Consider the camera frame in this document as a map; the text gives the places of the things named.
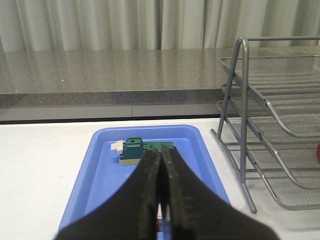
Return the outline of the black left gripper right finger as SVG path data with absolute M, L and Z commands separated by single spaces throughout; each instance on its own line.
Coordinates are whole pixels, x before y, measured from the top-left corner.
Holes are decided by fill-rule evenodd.
M 277 240 L 267 225 L 210 190 L 177 149 L 161 147 L 161 205 L 173 240 Z

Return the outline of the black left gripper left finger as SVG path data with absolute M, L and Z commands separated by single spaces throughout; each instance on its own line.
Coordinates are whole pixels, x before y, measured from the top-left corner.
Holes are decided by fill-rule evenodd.
M 155 240 L 161 156 L 146 151 L 126 182 L 101 206 L 60 230 L 57 240 Z

